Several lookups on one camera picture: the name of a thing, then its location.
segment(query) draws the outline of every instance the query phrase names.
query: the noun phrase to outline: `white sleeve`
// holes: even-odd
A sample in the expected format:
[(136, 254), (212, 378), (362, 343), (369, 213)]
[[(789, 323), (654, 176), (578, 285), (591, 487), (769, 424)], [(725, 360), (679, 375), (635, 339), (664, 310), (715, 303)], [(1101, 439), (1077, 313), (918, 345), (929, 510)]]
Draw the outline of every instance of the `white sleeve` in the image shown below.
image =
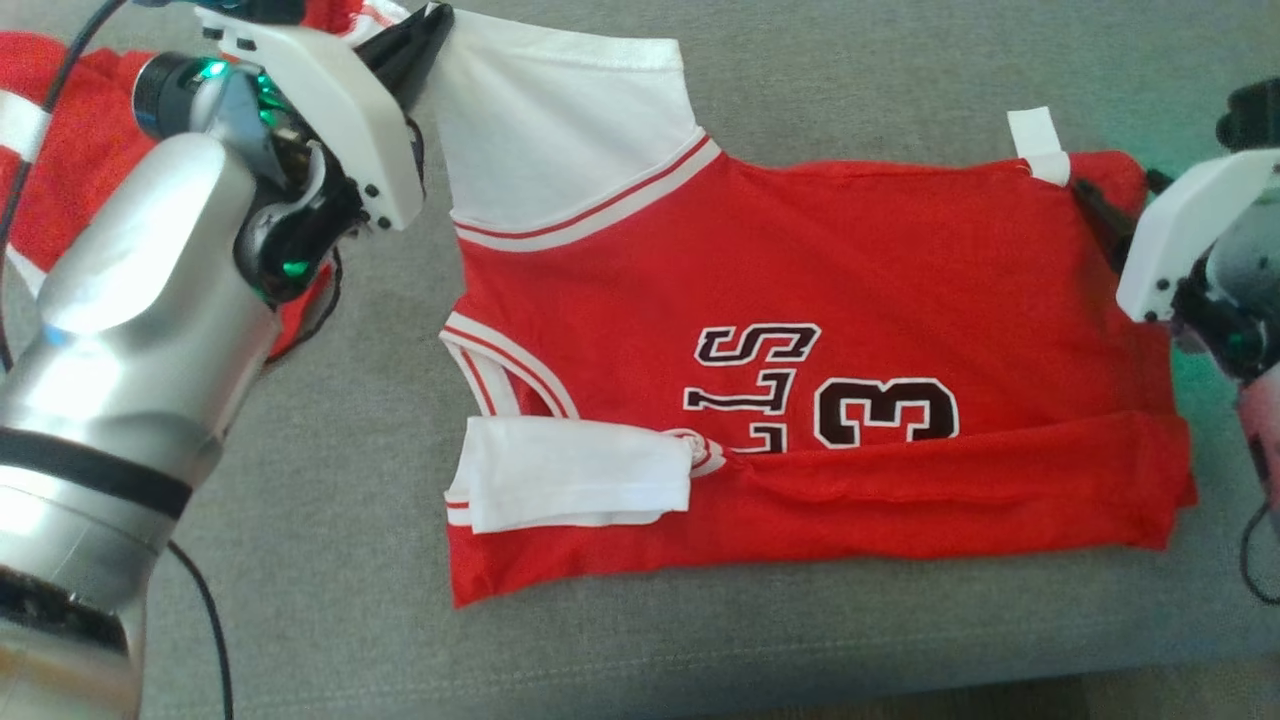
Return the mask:
[(460, 223), (541, 228), (668, 161), (700, 129), (675, 40), (454, 12), (426, 82)]
[(470, 418), (445, 492), (451, 525), (498, 533), (635, 525), (689, 510), (694, 451), (667, 433), (589, 420)]

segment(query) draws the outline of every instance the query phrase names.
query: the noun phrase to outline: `striped trim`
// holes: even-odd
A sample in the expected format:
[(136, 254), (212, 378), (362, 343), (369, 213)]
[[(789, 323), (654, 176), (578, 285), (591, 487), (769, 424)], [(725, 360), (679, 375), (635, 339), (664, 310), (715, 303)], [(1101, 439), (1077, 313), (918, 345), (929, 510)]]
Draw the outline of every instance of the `striped trim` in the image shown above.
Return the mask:
[(568, 245), (596, 233), (669, 195), (721, 156), (721, 149), (699, 128), (672, 160), (612, 197), (575, 215), (532, 231), (500, 231), (480, 223), (454, 219), (458, 237), (508, 252), (536, 252)]
[(471, 372), (467, 382), (471, 383), (474, 378), (475, 384), (472, 384), (472, 391), (480, 389), (476, 396), (481, 407), (485, 406), (484, 398), (486, 397), (495, 414), (518, 414), (520, 410), (516, 406), (515, 391), (511, 388), (511, 383), (495, 382), (497, 378), (493, 373), (486, 370), (484, 361), (489, 361), (497, 365), (498, 369), (509, 372), (529, 383), (529, 387), (534, 388), (543, 401), (547, 402), (547, 407), (550, 409), (552, 415), (556, 418), (579, 418), (577, 407), (570, 398), (568, 389), (556, 377), (556, 373), (498, 331), (471, 318), (453, 313), (445, 320), (444, 329), (440, 331), (440, 340), (445, 345), (453, 345), (462, 351), (472, 354), (474, 365), (468, 368), (466, 363), (461, 363), (460, 366), (463, 374), (467, 374), (468, 370)]

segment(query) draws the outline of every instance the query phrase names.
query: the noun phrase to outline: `armhole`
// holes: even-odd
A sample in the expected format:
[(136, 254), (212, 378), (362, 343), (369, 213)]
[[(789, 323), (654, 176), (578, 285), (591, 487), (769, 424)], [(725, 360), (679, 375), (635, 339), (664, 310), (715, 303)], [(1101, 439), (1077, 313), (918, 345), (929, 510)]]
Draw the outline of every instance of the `armhole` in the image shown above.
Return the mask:
[[(545, 414), (577, 419), (577, 407), (556, 374), (500, 332), (453, 313), (440, 331), (484, 415)], [(541, 402), (531, 401), (536, 396)]]

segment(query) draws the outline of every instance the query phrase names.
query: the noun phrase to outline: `black band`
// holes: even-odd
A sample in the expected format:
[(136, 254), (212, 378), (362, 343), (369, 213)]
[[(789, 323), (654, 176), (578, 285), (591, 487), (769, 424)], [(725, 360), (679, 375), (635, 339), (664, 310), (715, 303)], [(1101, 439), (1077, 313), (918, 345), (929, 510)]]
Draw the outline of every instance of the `black band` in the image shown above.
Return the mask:
[(59, 437), (10, 428), (0, 428), (0, 465), (44, 473), (174, 520), (182, 518), (192, 492), (187, 483), (151, 468)]

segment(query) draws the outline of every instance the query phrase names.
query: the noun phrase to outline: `brown floor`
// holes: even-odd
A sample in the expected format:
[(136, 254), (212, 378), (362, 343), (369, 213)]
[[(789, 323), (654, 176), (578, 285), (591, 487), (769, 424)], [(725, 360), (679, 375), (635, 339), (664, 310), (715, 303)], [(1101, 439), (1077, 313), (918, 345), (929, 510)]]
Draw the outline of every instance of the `brown floor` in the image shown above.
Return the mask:
[(700, 720), (1280, 720), (1280, 656)]

